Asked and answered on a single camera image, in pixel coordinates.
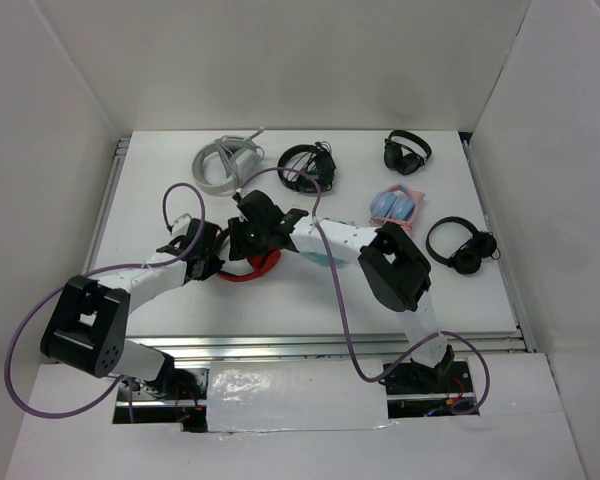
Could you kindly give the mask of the red black headphones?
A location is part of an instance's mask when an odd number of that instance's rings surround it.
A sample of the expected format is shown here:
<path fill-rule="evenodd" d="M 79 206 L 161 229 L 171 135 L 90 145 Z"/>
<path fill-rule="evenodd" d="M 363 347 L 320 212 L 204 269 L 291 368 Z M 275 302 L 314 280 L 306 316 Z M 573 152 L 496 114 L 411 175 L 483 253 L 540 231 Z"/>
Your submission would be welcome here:
<path fill-rule="evenodd" d="M 217 255 L 226 242 L 229 242 L 229 260 L 231 262 L 246 260 L 252 268 L 250 273 L 240 275 L 221 269 L 218 275 L 229 282 L 243 283 L 260 278 L 270 272 L 281 257 L 280 250 L 272 247 L 265 248 L 255 233 L 247 228 L 224 229 L 214 243 Z"/>

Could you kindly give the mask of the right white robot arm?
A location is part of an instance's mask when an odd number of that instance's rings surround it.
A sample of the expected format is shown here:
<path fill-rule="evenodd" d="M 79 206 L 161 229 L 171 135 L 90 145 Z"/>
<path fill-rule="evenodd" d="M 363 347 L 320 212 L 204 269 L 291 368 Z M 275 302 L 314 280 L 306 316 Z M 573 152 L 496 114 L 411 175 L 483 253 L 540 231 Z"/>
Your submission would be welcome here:
<path fill-rule="evenodd" d="M 322 256 L 333 274 L 339 262 L 358 265 L 374 298 L 401 322 L 418 385 L 434 392 L 449 381 L 454 352 L 433 308 L 431 265 L 400 227 L 359 227 L 296 208 L 283 212 L 259 190 L 237 192 L 233 200 L 240 215 L 228 222 L 231 259 L 273 248 Z"/>

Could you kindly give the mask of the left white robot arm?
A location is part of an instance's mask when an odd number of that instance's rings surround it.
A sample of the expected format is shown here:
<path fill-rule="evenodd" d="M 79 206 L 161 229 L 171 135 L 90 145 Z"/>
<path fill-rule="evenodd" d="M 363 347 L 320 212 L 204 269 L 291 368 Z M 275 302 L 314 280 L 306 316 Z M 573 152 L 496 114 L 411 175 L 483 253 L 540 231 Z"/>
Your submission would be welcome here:
<path fill-rule="evenodd" d="M 96 378 L 132 377 L 150 396 L 173 395 L 195 376 L 175 367 L 174 358 L 126 336 L 131 313 L 159 295 L 219 272 L 214 250 L 221 227 L 192 219 L 156 250 L 146 265 L 98 279 L 77 275 L 61 291 L 40 343 L 41 353 Z"/>

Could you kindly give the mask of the teal white headphones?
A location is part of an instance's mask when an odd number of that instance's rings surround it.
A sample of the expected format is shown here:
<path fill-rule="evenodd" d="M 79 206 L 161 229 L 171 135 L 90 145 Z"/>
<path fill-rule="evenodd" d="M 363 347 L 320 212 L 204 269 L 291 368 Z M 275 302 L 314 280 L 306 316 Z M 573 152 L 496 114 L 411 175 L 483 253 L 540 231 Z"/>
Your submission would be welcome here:
<path fill-rule="evenodd" d="M 329 256 L 327 254 L 321 254 L 321 253 L 316 253 L 316 252 L 303 252 L 301 254 L 301 256 L 303 258 L 305 258 L 306 260 L 309 260 L 319 266 L 323 266 L 323 267 L 330 266 L 330 260 L 329 260 Z M 342 259 L 338 259 L 338 258 L 333 258 L 333 262 L 337 268 L 340 268 L 347 264 L 346 260 L 342 260 Z"/>

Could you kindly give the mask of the white grey headphones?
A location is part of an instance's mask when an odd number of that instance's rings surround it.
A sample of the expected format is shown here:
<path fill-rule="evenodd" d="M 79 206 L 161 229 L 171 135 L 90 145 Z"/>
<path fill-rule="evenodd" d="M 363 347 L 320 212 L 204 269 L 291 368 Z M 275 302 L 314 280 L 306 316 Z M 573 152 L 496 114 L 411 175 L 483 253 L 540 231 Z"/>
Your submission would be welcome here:
<path fill-rule="evenodd" d="M 264 149 L 255 139 L 264 132 L 259 127 L 248 136 L 223 135 L 202 147 L 192 161 L 193 179 L 198 188 L 212 196 L 224 196 L 243 187 L 254 175 L 265 157 Z M 225 174 L 222 182 L 213 182 L 206 176 L 208 160 L 219 160 Z"/>

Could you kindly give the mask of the pink blue cat-ear headphones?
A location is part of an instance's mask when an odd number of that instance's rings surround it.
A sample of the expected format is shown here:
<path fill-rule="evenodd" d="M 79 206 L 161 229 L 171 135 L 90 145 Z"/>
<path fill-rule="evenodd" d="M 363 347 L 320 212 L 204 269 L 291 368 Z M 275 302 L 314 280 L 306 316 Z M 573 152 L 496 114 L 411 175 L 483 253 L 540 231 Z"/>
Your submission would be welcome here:
<path fill-rule="evenodd" d="M 395 224 L 411 236 L 424 199 L 424 192 L 413 190 L 404 184 L 395 184 L 377 193 L 371 201 L 369 224 L 374 227 Z"/>

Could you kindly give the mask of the black folded headphones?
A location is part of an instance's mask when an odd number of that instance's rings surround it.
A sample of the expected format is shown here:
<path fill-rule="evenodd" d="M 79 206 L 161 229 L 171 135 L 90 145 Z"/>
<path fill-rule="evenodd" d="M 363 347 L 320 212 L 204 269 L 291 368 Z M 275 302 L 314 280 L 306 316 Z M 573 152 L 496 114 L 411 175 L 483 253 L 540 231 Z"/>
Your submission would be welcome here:
<path fill-rule="evenodd" d="M 423 167 L 432 156 L 431 146 L 420 136 L 405 130 L 393 130 L 384 140 L 384 164 L 403 176 Z"/>

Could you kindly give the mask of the black thin-band headphones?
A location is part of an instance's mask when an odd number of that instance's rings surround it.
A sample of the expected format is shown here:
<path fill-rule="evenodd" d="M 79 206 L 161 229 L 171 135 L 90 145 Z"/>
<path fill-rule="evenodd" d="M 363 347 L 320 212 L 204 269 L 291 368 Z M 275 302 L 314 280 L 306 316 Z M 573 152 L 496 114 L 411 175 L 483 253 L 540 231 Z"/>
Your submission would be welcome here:
<path fill-rule="evenodd" d="M 448 257 L 439 254 L 431 245 L 432 233 L 445 224 L 460 225 L 470 234 L 469 238 Z M 493 234 L 479 230 L 469 220 L 458 216 L 444 217 L 434 223 L 425 237 L 425 248 L 429 256 L 437 263 L 451 268 L 463 276 L 477 273 L 484 259 L 497 260 L 500 258 L 498 242 Z"/>

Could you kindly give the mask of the white foil-edged panel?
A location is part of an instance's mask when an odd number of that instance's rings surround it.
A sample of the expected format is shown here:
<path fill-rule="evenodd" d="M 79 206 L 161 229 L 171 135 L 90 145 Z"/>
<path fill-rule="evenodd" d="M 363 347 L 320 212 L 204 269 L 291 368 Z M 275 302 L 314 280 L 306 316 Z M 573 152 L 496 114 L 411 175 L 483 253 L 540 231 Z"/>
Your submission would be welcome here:
<path fill-rule="evenodd" d="M 348 360 L 214 362 L 207 388 L 211 432 L 348 431 L 390 424 L 385 388 Z"/>

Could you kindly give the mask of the black wired headphones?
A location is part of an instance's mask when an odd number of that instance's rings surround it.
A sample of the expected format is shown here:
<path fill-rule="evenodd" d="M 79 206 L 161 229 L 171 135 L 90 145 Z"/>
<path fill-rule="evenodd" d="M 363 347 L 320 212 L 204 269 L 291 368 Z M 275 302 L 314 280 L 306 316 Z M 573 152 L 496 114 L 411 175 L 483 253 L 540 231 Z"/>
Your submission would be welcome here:
<path fill-rule="evenodd" d="M 286 150 L 277 163 L 281 183 L 292 191 L 316 194 L 333 188 L 336 164 L 331 145 L 326 141 L 299 144 Z"/>

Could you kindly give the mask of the aluminium rail frame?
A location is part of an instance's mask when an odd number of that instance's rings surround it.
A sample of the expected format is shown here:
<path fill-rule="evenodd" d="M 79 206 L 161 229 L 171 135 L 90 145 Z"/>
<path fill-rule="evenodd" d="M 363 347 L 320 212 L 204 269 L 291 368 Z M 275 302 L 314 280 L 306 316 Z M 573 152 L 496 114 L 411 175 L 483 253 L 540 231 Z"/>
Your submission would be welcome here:
<path fill-rule="evenodd" d="M 92 266 L 148 258 L 168 240 L 163 212 L 174 217 L 205 213 L 220 225 L 236 214 L 231 199 L 198 199 L 186 188 L 195 153 L 214 138 L 211 131 L 137 131 L 119 142 Z M 287 190 L 269 171 L 253 187 L 283 209 L 316 209 L 323 217 L 364 226 L 374 195 L 401 179 L 384 166 L 384 139 L 382 131 L 266 131 L 258 143 L 268 167 L 293 145 L 328 142 L 337 164 L 335 186 L 316 200 Z M 430 131 L 425 139 L 432 159 L 404 180 L 425 193 L 414 225 L 416 244 L 424 245 L 432 225 L 450 215 L 485 229 L 460 135 Z M 462 227 L 443 225 L 432 233 L 431 244 L 450 254 L 466 238 Z M 472 277 L 437 264 L 431 278 L 433 305 L 443 329 L 459 333 L 485 352 L 527 350 L 498 262 L 485 261 Z M 344 327 L 350 328 L 359 355 L 405 350 L 398 317 L 374 299 L 357 265 L 331 274 L 300 255 L 284 253 L 279 264 L 257 280 L 231 283 L 215 277 L 158 296 L 130 316 L 127 334 L 179 359 L 297 357 L 345 354 Z"/>

